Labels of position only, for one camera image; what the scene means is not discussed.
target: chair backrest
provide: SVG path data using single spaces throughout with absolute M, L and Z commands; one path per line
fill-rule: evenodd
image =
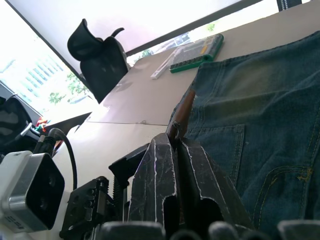
M 103 41 L 91 34 L 87 21 L 82 19 L 80 25 L 70 36 L 67 47 L 72 57 L 78 61 L 85 61 L 101 54 Z
M 0 105 L 0 152 L 6 152 L 15 138 L 31 123 L 22 103 L 10 97 Z
M 85 85 L 99 103 L 128 72 L 124 49 L 115 39 L 122 30 L 117 29 L 103 41 L 90 33 L 83 19 L 68 40 L 70 54 L 80 61 Z

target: denim jeans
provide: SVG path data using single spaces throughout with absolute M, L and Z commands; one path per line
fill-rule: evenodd
M 320 219 L 320 32 L 204 63 L 190 87 L 185 136 L 227 172 L 254 226 L 274 236 L 281 220 Z

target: white desk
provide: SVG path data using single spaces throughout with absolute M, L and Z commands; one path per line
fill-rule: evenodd
M 224 46 L 217 59 L 221 61 L 250 54 L 306 37 L 320 30 L 319 13 L 320 0 L 314 0 L 228 30 L 223 33 Z M 157 80 L 150 79 L 170 52 L 172 49 L 139 60 L 120 81 L 122 85 L 114 89 L 70 137 L 77 164 L 78 186 L 105 176 L 110 180 L 109 189 L 112 189 L 113 175 L 108 166 L 166 130 L 173 108 L 196 74 L 196 69 L 175 74 L 167 71 Z M 149 125 L 135 124 L 142 121 Z M 72 169 L 66 147 L 62 147 L 53 160 L 64 176 L 65 190 L 70 192 Z M 67 200 L 68 194 L 61 201 L 53 229 L 32 233 L 34 239 L 59 239 Z

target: window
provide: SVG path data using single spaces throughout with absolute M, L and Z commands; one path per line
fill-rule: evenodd
M 229 29 L 234 29 L 241 25 L 251 23 L 253 21 L 268 17 L 278 12 L 279 9 L 276 0 L 262 0 L 240 11 L 234 12 L 228 16 L 222 17 L 216 21 L 198 27 L 180 36 L 174 37 L 168 41 L 129 56 L 127 58 L 127 62 L 128 64 L 133 66 L 133 64 L 135 64 L 136 61 L 138 61 L 140 58 L 146 57 L 148 55 L 157 54 L 177 46 L 195 42 L 199 39 L 203 39 Z
M 5 1 L 0 13 L 0 96 L 18 94 L 52 123 L 92 111 L 97 101 L 62 60 Z

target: black office chair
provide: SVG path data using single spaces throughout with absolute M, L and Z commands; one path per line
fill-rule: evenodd
M 80 61 L 80 69 L 85 80 L 84 85 L 100 103 L 128 72 L 126 54 L 115 36 L 123 31 L 119 28 L 104 41 L 94 37 L 82 22 L 70 36 L 67 47 L 70 54 Z
M 40 133 L 33 128 L 31 118 L 15 97 L 0 104 L 0 153 L 33 151 Z

